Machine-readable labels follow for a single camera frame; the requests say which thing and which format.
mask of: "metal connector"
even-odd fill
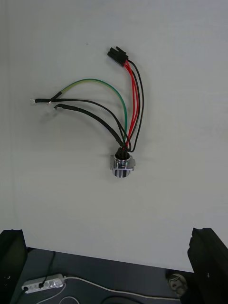
[[[116,155],[111,155],[111,170],[116,177],[127,177],[131,171],[134,171],[135,160],[129,155],[126,160],[120,160]]]

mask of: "white power strip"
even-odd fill
[[[45,280],[44,287],[39,288],[39,284],[43,283],[44,279],[45,277],[41,277],[39,279],[26,281],[21,288],[24,289],[27,287],[28,290],[25,293],[31,294],[37,291],[63,287],[64,278],[61,274],[48,276]]]

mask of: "green wire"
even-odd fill
[[[78,81],[73,82],[72,84],[66,86],[63,90],[61,90],[61,92],[65,93],[66,91],[68,91],[72,87],[74,87],[74,86],[76,86],[80,83],[83,83],[83,82],[98,82],[98,83],[101,83],[101,84],[109,87],[110,89],[112,89],[116,93],[116,95],[119,97],[119,99],[120,99],[120,101],[123,105],[124,120],[125,120],[124,129],[125,129],[125,132],[127,132],[127,109],[126,109],[126,105],[125,105],[124,100],[123,100],[122,96],[120,95],[120,93],[113,86],[111,86],[110,84],[106,83],[105,81],[99,80],[99,79],[86,78],[86,79],[82,79],[82,80],[78,80]]]

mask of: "black cable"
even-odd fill
[[[112,117],[115,119],[117,125],[118,125],[118,128],[120,130],[120,134],[121,134],[121,137],[122,137],[122,140],[123,140],[123,143],[124,143],[124,146],[127,150],[131,150],[132,146],[131,146],[131,142],[130,142],[130,139],[125,131],[125,129],[123,128],[123,126],[121,125],[120,121],[118,120],[118,118],[115,116],[115,114],[109,110],[108,108],[106,108],[105,106],[101,105],[101,104],[98,104],[96,103],[95,101],[91,101],[91,100],[86,100],[86,99],[72,99],[72,98],[59,98],[59,99],[48,99],[48,98],[45,98],[45,99],[35,99],[35,103],[48,103],[48,102],[52,102],[52,103],[55,103],[55,102],[63,102],[63,101],[80,101],[80,102],[85,102],[85,103],[90,103],[90,104],[94,104],[94,105],[97,105],[103,109],[105,109],[107,112],[109,112]],[[129,148],[127,148],[127,145],[126,145],[126,139],[127,141],[129,142]]]
[[[18,298],[16,299],[15,303],[14,304],[19,304],[23,295],[25,294],[25,292],[29,290],[27,287],[24,287],[24,289],[20,292]]]
[[[138,75],[138,78],[139,78],[139,82],[140,82],[141,91],[142,91],[142,111],[141,111],[141,117],[140,117],[140,121],[139,121],[139,128],[138,128],[138,132],[137,132],[137,135],[136,135],[136,138],[135,138],[134,147],[133,147],[132,150],[130,150],[130,152],[134,152],[136,144],[137,144],[137,141],[138,141],[138,137],[139,137],[142,121],[143,121],[142,117],[143,117],[143,112],[144,112],[144,90],[143,90],[143,83],[142,83],[142,80],[141,80],[141,76],[140,76],[140,73],[139,73],[139,70],[138,70],[137,66],[134,64],[134,62],[132,62],[130,60],[128,60],[128,62],[133,65],[133,67],[135,68],[135,70],[137,72],[137,75]]]
[[[139,116],[140,116],[140,109],[141,109],[141,99],[140,99],[140,91],[139,91],[139,84],[138,84],[138,80],[137,80],[137,77],[135,75],[135,73],[132,71],[132,74],[134,76],[134,79],[135,79],[135,83],[136,83],[136,87],[137,87],[137,91],[138,91],[138,97],[139,97],[139,112],[138,112],[138,115],[137,115],[137,118],[136,118],[136,122],[135,122],[135,125],[134,125],[134,128],[133,128],[133,131],[132,131],[132,134],[130,136],[130,139],[132,138],[134,132],[135,132],[135,129],[137,127],[137,124],[138,124],[138,120],[139,120]]]
[[[39,283],[39,288],[43,288],[43,287],[44,287],[44,283],[45,283],[45,281],[46,281],[48,275],[49,275],[50,272],[51,272],[51,268],[52,268],[52,265],[53,265],[55,256],[56,256],[56,252],[53,251],[53,256],[52,256],[51,261],[50,261],[50,263],[49,263],[48,270],[47,270],[47,272],[46,272],[46,276],[45,276],[43,282],[42,282],[42,283]]]
[[[103,119],[101,119],[99,116],[87,111],[87,110],[84,110],[84,109],[81,109],[81,108],[78,108],[76,106],[71,106],[71,105],[66,105],[66,104],[57,104],[55,106],[55,109],[57,108],[63,108],[63,109],[67,109],[67,110],[71,110],[71,111],[77,111],[77,112],[81,112],[81,113],[84,113],[90,117],[92,117],[93,119],[96,119],[99,123],[101,123],[111,134],[112,136],[115,138],[115,140],[119,143],[120,146],[123,146],[123,142],[122,140],[120,139],[120,136],[116,133],[116,131],[110,127],[110,125],[108,125]]]

